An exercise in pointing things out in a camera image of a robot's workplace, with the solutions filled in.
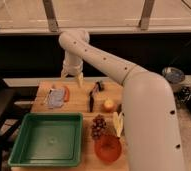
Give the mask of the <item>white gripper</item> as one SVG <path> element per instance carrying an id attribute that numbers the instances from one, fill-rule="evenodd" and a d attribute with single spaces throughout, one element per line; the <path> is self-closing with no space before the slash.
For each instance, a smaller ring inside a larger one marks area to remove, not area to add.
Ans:
<path id="1" fill-rule="evenodd" d="M 83 86 L 84 76 L 83 70 L 83 60 L 69 52 L 65 52 L 65 58 L 63 60 L 63 68 L 61 71 L 61 79 L 66 78 L 68 75 L 76 77 L 79 87 Z"/>

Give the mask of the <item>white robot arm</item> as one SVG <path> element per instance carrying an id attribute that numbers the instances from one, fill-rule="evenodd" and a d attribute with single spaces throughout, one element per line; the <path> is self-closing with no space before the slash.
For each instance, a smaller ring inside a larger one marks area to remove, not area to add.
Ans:
<path id="1" fill-rule="evenodd" d="M 123 86 L 122 111 L 130 171 L 185 171 L 174 95 L 163 76 L 95 48 L 85 31 L 64 31 L 59 43 Z"/>

